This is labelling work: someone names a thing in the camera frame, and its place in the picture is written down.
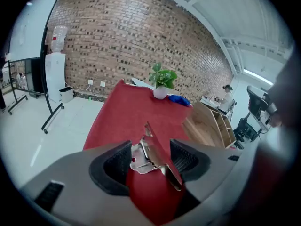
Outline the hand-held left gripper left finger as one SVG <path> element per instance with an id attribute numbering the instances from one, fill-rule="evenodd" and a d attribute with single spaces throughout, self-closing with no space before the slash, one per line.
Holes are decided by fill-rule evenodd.
<path id="1" fill-rule="evenodd" d="M 131 142 L 64 156 L 21 187 L 22 195 L 59 224 L 150 226 L 126 185 Z"/>

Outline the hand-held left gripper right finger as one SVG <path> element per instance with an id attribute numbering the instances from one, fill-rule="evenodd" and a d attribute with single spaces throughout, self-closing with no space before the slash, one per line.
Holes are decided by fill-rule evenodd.
<path id="1" fill-rule="evenodd" d="M 175 139 L 170 141 L 170 153 L 185 186 L 174 218 L 181 217 L 205 201 L 222 184 L 241 155 L 234 149 Z"/>

